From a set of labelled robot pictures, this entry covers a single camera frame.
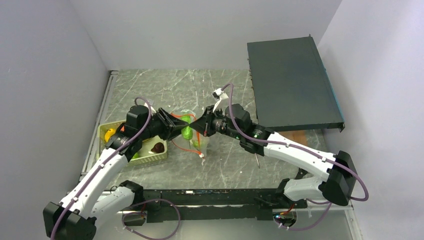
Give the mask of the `green toy cucumber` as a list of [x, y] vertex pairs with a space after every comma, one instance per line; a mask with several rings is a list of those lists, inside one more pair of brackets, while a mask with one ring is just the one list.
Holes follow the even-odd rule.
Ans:
[[[188, 124], [192, 122], [192, 117], [189, 114], [183, 115], [180, 119]], [[181, 130], [181, 135], [185, 140], [190, 141], [193, 138], [193, 130], [186, 126]]]

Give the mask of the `clear zip top bag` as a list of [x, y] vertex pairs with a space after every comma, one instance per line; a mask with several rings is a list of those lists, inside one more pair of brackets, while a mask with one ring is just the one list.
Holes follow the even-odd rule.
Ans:
[[[171, 115], [189, 124], [197, 120], [196, 114], [189, 109], [183, 109], [177, 113], [172, 112]], [[174, 138], [171, 143], [184, 152], [198, 155], [202, 164], [206, 161], [209, 138], [203, 136], [190, 126], [183, 128], [180, 131], [180, 135]]]

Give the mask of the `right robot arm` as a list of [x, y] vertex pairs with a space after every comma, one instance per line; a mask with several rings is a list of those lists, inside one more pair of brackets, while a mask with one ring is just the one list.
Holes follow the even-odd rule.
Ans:
[[249, 153], [283, 160], [313, 175], [282, 180], [275, 194], [280, 207], [287, 208], [302, 199], [326, 199], [332, 204], [347, 206], [353, 199], [358, 174], [349, 153], [323, 152], [289, 140], [254, 123], [240, 104], [233, 104], [225, 111], [213, 112], [213, 108], [208, 106], [189, 126], [205, 137], [220, 133], [237, 139]]

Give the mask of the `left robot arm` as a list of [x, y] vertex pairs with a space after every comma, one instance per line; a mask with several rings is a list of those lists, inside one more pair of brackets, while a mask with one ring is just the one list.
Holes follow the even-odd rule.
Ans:
[[162, 108], [152, 113], [148, 105], [132, 106], [87, 175], [59, 203], [46, 205], [46, 235], [52, 240], [91, 240], [107, 218], [127, 207], [139, 209], [146, 199], [144, 188], [130, 180], [98, 199], [115, 175], [141, 150], [145, 140], [173, 140], [188, 125]]

